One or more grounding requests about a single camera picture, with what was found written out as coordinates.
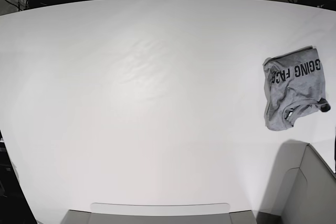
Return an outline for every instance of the gray panel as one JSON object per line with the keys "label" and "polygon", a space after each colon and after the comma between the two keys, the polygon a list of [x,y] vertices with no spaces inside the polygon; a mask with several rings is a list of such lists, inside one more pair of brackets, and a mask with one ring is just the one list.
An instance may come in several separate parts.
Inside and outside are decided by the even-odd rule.
{"label": "gray panel", "polygon": [[232,224],[229,214],[199,216],[126,216],[91,214],[89,224]]}
{"label": "gray panel", "polygon": [[88,224],[90,212],[69,210],[62,221],[62,224]]}
{"label": "gray panel", "polygon": [[266,212],[258,212],[257,223],[258,224],[282,224],[281,216],[271,215]]}
{"label": "gray panel", "polygon": [[293,189],[299,170],[299,168],[294,168],[288,170],[285,173],[284,179],[282,180],[280,189],[277,194],[277,198],[271,210],[272,215],[280,216],[282,214],[289,195]]}
{"label": "gray panel", "polygon": [[232,212],[230,217],[232,224],[257,224],[252,211]]}
{"label": "gray panel", "polygon": [[291,195],[282,214],[285,224],[336,223],[336,178],[334,173],[315,152],[307,146],[300,166],[307,180],[298,173]]}

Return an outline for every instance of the gray t-shirt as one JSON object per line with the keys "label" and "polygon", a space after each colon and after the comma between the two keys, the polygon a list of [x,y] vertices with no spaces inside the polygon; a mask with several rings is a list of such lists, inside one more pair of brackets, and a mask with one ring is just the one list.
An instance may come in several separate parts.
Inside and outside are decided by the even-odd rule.
{"label": "gray t-shirt", "polygon": [[330,110],[323,67],[313,47],[266,60],[264,72],[268,100],[265,121],[270,130],[286,130],[301,116]]}

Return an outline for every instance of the fabric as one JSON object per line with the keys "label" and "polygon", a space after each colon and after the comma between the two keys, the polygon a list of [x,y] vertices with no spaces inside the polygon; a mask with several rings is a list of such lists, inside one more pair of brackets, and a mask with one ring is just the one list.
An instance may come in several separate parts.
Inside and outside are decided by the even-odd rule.
{"label": "fabric", "polygon": [[265,121],[270,130],[286,130],[299,117],[330,110],[323,67],[313,47],[266,60],[264,72],[268,100]]}

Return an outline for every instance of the wire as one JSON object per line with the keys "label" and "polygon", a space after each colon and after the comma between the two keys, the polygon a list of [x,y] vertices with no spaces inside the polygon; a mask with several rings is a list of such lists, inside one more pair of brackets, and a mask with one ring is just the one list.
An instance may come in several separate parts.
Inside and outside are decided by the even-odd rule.
{"label": "wire", "polygon": [[10,5],[15,6],[16,8],[19,8],[17,5],[13,4],[10,0],[4,0],[4,1],[6,1],[7,3],[9,3]]}

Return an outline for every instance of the tabletop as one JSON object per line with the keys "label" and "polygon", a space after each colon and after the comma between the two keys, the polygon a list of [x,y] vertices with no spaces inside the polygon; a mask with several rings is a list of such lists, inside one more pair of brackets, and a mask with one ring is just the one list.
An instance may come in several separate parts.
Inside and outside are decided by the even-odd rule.
{"label": "tabletop", "polygon": [[[269,209],[302,142],[333,166],[335,12],[98,0],[4,15],[0,27],[0,130],[42,223],[94,202]],[[306,46],[331,110],[272,132],[263,62]]]}

